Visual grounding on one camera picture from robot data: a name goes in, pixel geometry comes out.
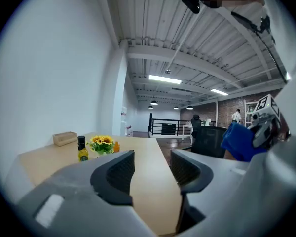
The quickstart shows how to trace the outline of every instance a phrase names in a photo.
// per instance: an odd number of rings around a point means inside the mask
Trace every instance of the white pillar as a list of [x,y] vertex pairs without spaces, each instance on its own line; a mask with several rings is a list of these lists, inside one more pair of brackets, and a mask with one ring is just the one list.
[[102,100],[99,105],[98,122],[103,135],[120,135],[123,93],[127,72],[128,43],[123,40],[119,49],[114,51],[108,64],[106,77],[102,82]]
[[218,126],[218,98],[216,98],[216,126]]

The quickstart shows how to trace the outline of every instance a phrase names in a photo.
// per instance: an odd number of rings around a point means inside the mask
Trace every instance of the black railing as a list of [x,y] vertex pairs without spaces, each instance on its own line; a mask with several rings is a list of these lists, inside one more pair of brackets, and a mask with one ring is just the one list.
[[189,120],[179,120],[179,119],[162,119],[162,118],[152,118],[150,116],[148,131],[151,135],[161,134],[161,135],[179,135],[182,134],[183,125],[189,122]]

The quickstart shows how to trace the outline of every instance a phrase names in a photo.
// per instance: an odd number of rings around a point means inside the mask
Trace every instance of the white wall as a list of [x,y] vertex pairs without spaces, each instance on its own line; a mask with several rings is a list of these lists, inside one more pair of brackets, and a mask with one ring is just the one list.
[[136,123],[138,100],[132,82],[130,81],[128,75],[126,75],[125,79],[123,106],[127,108],[127,126],[132,126],[134,128],[134,125]]
[[174,110],[173,105],[159,103],[153,106],[153,109],[148,109],[149,105],[150,102],[148,101],[138,102],[134,131],[147,132],[150,113],[152,113],[153,119],[180,119],[180,110]]
[[96,0],[26,0],[0,38],[0,181],[52,134],[96,131],[111,39]]

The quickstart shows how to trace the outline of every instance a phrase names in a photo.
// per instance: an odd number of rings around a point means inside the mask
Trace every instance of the yellow flower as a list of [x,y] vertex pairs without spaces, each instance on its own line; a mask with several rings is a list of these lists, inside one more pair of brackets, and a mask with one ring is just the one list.
[[112,145],[113,142],[114,142],[114,140],[111,137],[109,137],[109,136],[103,137],[103,143],[108,144],[108,145]]
[[100,145],[103,143],[103,137],[99,138],[96,142],[96,144]]
[[91,139],[90,139],[90,141],[92,142],[92,143],[96,143],[99,139],[101,139],[102,137],[101,136],[94,136],[94,137],[92,137]]

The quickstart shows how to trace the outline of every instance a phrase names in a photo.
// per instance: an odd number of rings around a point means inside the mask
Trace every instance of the brick wall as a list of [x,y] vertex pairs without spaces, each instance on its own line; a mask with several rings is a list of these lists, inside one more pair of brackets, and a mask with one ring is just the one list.
[[216,121],[216,103],[194,106],[194,110],[181,109],[180,119],[191,120],[194,114],[199,114],[201,120]]
[[231,116],[236,112],[237,109],[240,109],[242,121],[245,118],[245,100],[246,102],[254,102],[259,100],[260,98],[266,96],[267,94],[271,94],[275,97],[279,90],[273,90],[270,92],[263,92],[259,94],[253,94],[244,97],[237,97],[233,99],[228,99],[225,101],[218,102],[218,126],[228,127],[231,123]]
[[[244,97],[238,97],[233,99],[228,99],[225,101],[218,102],[218,126],[220,127],[229,127],[231,123],[231,116],[237,110],[240,109],[241,118],[244,122],[245,118],[245,100],[246,102],[254,102],[259,100],[260,98],[266,96],[267,94],[271,94],[275,97],[280,90],[273,90],[270,92],[263,92],[259,94],[248,95]],[[209,103],[205,105],[194,106],[194,110],[181,109],[180,119],[191,120],[193,114],[199,114],[201,120],[211,119],[213,121],[216,120],[216,103]],[[288,131],[288,127],[284,118],[281,115],[281,133],[285,133]]]

